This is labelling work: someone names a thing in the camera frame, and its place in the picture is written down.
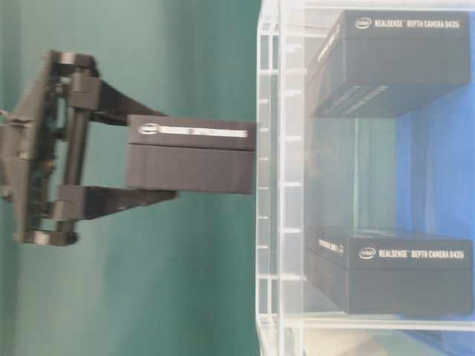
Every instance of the intel logo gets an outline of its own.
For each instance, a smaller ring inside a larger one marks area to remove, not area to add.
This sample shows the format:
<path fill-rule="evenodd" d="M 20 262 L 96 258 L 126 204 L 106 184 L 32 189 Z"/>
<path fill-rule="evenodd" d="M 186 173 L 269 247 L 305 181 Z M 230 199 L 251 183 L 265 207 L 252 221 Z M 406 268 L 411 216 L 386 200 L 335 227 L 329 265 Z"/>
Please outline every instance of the intel logo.
<path fill-rule="evenodd" d="M 160 131 L 160 125 L 158 124 L 143 124 L 138 130 L 143 135 L 155 135 Z"/>
<path fill-rule="evenodd" d="M 355 27 L 359 30 L 366 30 L 367 28 L 370 28 L 372 23 L 373 20 L 369 17 L 361 17 L 360 19 L 356 20 Z"/>
<path fill-rule="evenodd" d="M 359 252 L 359 258 L 363 260 L 371 260 L 375 256 L 376 256 L 376 250 L 372 247 L 363 248 Z"/>

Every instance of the clear acrylic box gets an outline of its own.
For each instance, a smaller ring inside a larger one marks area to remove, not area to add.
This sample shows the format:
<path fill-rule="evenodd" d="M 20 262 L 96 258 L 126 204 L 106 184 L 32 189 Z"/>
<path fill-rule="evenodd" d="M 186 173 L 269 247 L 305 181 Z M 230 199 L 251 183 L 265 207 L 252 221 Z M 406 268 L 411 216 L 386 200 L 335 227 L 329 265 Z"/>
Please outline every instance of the clear acrylic box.
<path fill-rule="evenodd" d="M 348 15 L 337 28 L 341 16 L 358 10 L 372 13 Z M 475 355 L 474 10 L 468 0 L 262 1 L 256 235 L 262 355 Z M 460 29 L 458 15 L 467 19 L 467 36 L 440 34 Z M 358 30 L 376 27 L 392 28 L 395 40 L 359 37 Z M 398 33 L 401 27 L 422 35 Z M 381 273 L 336 263 L 330 255 L 353 253 L 354 240 L 327 241 L 327 231 L 338 228 L 387 233 L 392 248 L 373 251 L 369 244 L 354 258 L 392 260 Z M 422 240 L 399 248 L 402 235 L 394 231 Z M 429 245 L 433 239 L 449 247 Z M 309 254 L 309 241 L 328 251 Z M 468 245 L 452 250 L 460 241 Z"/>

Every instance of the box lid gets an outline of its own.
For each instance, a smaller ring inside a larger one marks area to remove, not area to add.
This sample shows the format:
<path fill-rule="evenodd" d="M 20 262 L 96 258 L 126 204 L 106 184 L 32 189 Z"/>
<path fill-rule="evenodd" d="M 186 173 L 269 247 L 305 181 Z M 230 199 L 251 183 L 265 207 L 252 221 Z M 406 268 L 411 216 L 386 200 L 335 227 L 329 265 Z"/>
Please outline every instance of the box lid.
<path fill-rule="evenodd" d="M 255 150 L 255 123 L 130 115 L 128 143 L 236 151 Z"/>
<path fill-rule="evenodd" d="M 344 39 L 468 39 L 469 26 L 468 13 L 462 11 L 345 10 L 315 61 L 317 65 L 325 63 Z"/>
<path fill-rule="evenodd" d="M 471 269 L 471 240 L 371 228 L 307 228 L 307 248 L 345 268 Z"/>

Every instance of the green wall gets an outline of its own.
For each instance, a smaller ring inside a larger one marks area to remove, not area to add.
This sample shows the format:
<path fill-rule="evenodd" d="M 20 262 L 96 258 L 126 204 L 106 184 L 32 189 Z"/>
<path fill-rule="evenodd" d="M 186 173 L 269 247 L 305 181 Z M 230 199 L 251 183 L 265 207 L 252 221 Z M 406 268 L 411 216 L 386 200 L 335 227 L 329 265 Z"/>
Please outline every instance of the green wall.
<path fill-rule="evenodd" d="M 175 116 L 255 119 L 258 0 L 0 0 L 0 108 L 47 49 Z M 93 124 L 84 184 L 124 183 L 126 130 Z M 257 355 L 254 197 L 176 201 L 81 222 L 68 248 L 17 245 L 0 204 L 5 356 Z"/>

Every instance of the black box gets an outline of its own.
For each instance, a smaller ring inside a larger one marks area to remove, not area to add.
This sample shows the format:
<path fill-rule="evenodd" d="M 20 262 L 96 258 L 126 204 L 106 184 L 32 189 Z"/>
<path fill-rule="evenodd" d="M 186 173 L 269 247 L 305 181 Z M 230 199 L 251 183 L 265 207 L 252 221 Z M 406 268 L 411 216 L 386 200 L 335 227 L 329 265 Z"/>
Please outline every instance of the black box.
<path fill-rule="evenodd" d="M 472 243 L 409 231 L 307 230 L 305 272 L 355 314 L 472 311 Z"/>
<path fill-rule="evenodd" d="M 467 269 L 348 269 L 307 249 L 305 273 L 348 314 L 439 316 L 472 311 Z"/>
<path fill-rule="evenodd" d="M 307 76 L 309 115 L 397 117 L 471 80 L 464 12 L 344 11 Z"/>
<path fill-rule="evenodd" d="M 127 186 L 250 194 L 255 124 L 129 116 Z"/>

